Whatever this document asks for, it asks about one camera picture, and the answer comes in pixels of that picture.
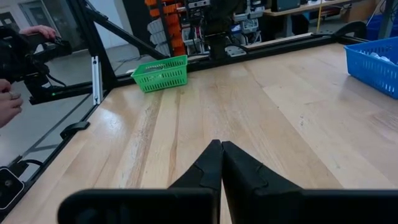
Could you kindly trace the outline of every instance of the table leg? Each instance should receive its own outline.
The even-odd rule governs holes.
[[[398,3],[398,0],[386,0],[386,7],[383,14],[383,19],[381,21],[380,31],[379,31],[379,39],[385,39],[390,37],[391,30],[394,25],[393,21],[395,20],[395,12],[393,11],[393,7]]]
[[[293,36],[292,32],[292,16],[290,14],[284,17],[284,37]]]

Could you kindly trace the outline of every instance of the door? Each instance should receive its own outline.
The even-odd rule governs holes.
[[[52,27],[57,31],[57,35],[60,35],[57,26],[50,17],[49,12],[43,5],[42,1],[32,1],[27,3],[22,3],[19,5],[31,26],[43,25],[43,26]]]
[[[0,26],[10,27],[11,29],[19,32],[20,28],[13,18],[11,12],[0,12]]]

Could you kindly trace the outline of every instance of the blue plastic bin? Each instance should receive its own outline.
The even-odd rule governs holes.
[[[351,76],[398,99],[398,37],[349,45],[345,49]],[[395,64],[370,56],[372,52]]]
[[[377,40],[379,38],[379,31],[381,26],[383,15],[375,15],[367,26],[367,36],[368,40]],[[390,37],[398,36],[398,16],[394,20],[394,25],[391,30]]]

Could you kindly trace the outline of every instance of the wooden table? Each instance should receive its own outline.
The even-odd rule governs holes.
[[[317,0],[317,1],[309,1],[307,4],[303,4],[298,8],[295,9],[290,9],[286,11],[280,11],[280,12],[272,12],[271,9],[267,9],[264,11],[265,16],[284,16],[284,36],[285,37],[290,37],[293,35],[292,33],[292,14],[301,14],[303,12],[308,12],[308,11],[314,11],[318,10],[321,6],[321,1],[322,1],[322,7],[327,7],[327,6],[334,6],[334,5],[341,5],[341,4],[347,4],[352,2],[353,0],[333,0],[333,1],[326,1],[326,0]]]
[[[304,188],[398,185],[398,104],[349,77],[326,45],[189,74],[188,85],[113,90],[4,221],[51,224],[90,188],[166,188],[212,139]],[[222,223],[230,223],[225,196]]]

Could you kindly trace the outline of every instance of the black mounting bracket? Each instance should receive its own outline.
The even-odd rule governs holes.
[[[90,122],[88,121],[80,121],[75,124],[71,124],[67,126],[62,132],[61,132],[61,138],[65,139],[68,136],[72,134],[76,134],[78,131],[86,130],[88,126],[90,125]]]

